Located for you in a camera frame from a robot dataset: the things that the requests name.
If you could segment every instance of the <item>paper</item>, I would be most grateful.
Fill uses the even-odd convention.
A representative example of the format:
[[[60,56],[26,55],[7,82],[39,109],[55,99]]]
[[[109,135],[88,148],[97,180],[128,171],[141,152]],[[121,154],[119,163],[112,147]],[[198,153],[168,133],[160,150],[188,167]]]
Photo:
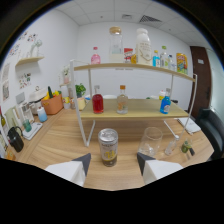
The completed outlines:
[[[178,118],[177,120],[183,125],[185,126],[186,122],[187,122],[187,117],[183,117],[183,118]],[[189,118],[187,126],[186,126],[186,130],[189,132],[197,132],[200,131],[201,128],[191,119]]]

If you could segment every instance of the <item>ceiling vent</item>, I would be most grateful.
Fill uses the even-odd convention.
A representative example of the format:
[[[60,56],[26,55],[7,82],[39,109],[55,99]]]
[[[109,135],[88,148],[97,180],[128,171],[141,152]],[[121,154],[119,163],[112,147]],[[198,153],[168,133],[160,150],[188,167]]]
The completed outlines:
[[[132,19],[132,15],[123,14],[122,19]]]
[[[142,16],[139,23],[147,25],[147,26],[152,26],[152,27],[155,27],[155,28],[159,28],[160,26],[162,26],[164,24],[164,22],[162,22],[158,19],[155,19],[155,18],[152,18],[152,17],[149,17],[149,16],[145,16],[145,15]]]

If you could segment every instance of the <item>shelf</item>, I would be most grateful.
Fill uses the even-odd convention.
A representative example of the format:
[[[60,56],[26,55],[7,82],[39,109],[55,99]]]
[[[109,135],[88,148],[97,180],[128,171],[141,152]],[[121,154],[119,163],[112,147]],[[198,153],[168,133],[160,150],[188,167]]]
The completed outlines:
[[[178,118],[188,117],[188,113],[182,110],[175,103],[171,102],[170,110],[168,114],[162,114],[159,109],[161,106],[161,100],[156,99],[129,99],[128,100],[128,113],[118,114],[117,100],[116,99],[104,99],[104,112],[102,114],[94,114],[92,100],[90,100],[83,111],[80,112],[82,119],[165,119],[165,118]]]
[[[141,64],[126,64],[126,63],[105,63],[105,64],[91,64],[91,65],[83,65],[83,66],[77,66],[74,67],[74,71],[82,71],[82,70],[93,70],[93,69],[143,69],[143,70],[153,70],[153,71],[158,71],[158,72],[164,72],[168,73],[173,76],[177,76],[180,78],[184,78],[190,81],[195,82],[194,78],[189,77],[188,75],[179,73],[179,72],[174,72],[169,69],[164,69],[164,68],[158,68],[154,66],[149,66],[149,65],[141,65]]]
[[[23,59],[20,59],[16,66],[17,65],[22,65],[22,64],[26,64],[26,63],[30,63],[30,62],[36,62],[36,61],[39,61],[41,59],[43,59],[44,57],[33,57],[33,58],[23,58]]]

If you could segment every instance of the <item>vase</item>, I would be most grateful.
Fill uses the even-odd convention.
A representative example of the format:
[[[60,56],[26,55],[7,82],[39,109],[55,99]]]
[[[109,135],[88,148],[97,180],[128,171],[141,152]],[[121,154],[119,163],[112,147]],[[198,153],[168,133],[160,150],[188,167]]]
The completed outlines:
[[[64,76],[64,84],[69,83],[69,77],[68,75]]]

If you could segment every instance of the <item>red bottle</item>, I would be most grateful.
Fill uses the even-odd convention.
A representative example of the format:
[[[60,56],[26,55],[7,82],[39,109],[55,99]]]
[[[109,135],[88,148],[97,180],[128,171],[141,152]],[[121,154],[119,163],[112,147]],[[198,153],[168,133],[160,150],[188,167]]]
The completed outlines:
[[[95,88],[95,95],[93,95],[93,99],[92,99],[93,112],[95,114],[101,114],[103,113],[103,97],[99,93],[100,86],[97,85],[97,86],[94,86],[94,88]]]

